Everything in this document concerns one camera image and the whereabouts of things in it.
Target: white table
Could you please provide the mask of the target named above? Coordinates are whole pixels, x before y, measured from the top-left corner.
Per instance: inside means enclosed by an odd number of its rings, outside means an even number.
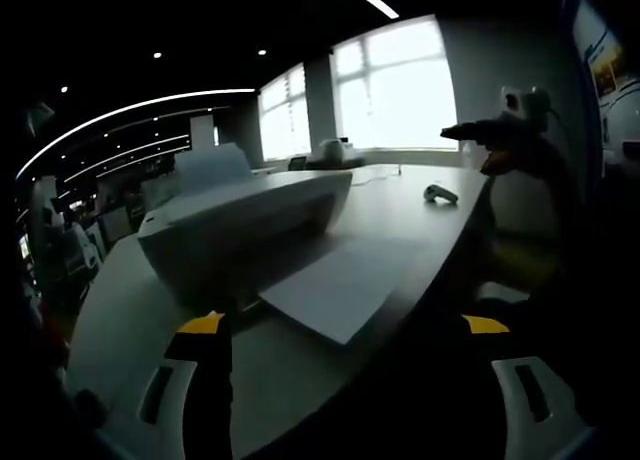
[[[327,232],[337,243],[356,238],[417,246],[358,338],[336,346],[277,314],[234,336],[231,438],[238,458],[285,433],[353,378],[429,290],[486,183],[479,173],[456,168],[403,166],[400,176],[397,170],[355,169],[343,214]],[[458,205],[426,204],[423,191],[432,183],[455,192]],[[105,431],[140,458],[163,458],[153,445],[165,438],[167,423],[138,419],[142,391],[175,330],[205,313],[206,305],[185,305],[160,283],[135,236],[116,244],[87,295],[71,343],[69,382],[91,389],[111,408]],[[288,398],[278,396],[283,390]]]

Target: bright window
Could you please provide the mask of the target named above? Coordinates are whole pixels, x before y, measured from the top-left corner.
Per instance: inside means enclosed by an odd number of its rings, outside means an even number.
[[[340,136],[356,148],[458,150],[451,73],[433,17],[397,23],[337,46]]]
[[[260,91],[260,137],[265,160],[277,160],[311,151],[302,65]]]

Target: yellow tab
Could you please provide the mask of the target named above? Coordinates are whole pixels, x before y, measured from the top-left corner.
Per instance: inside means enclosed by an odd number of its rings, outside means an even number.
[[[471,333],[507,333],[509,328],[506,325],[493,320],[491,318],[472,317],[470,315],[463,315],[465,320],[469,322],[471,326]]]
[[[224,317],[224,313],[214,313],[207,317],[194,318],[180,327],[178,333],[216,333],[222,317]]]

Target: white paper sheet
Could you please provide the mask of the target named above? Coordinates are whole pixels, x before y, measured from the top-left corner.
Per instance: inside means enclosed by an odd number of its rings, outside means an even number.
[[[261,296],[303,325],[346,344],[382,306],[417,250],[406,241],[349,240]]]

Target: ceiling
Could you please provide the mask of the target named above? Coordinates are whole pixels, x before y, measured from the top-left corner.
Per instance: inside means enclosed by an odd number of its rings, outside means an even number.
[[[20,139],[16,172],[43,146],[99,115],[168,95],[259,89],[332,45],[391,22],[364,0],[24,1],[28,8],[17,9],[22,14],[16,23],[27,28],[13,52],[20,64],[16,98],[22,107],[43,101],[55,115],[37,138]],[[399,20],[435,12],[554,23],[560,10],[560,0],[383,1]],[[258,55],[261,49],[267,54]],[[155,52],[162,57],[153,58]],[[232,107],[248,95],[254,94],[209,95],[111,117],[51,148],[20,181],[70,175],[81,162],[107,158],[119,151],[118,144],[149,143],[155,133],[162,138],[188,133],[192,113],[165,116]],[[161,121],[154,122],[156,116]],[[135,128],[118,130],[127,124]]]

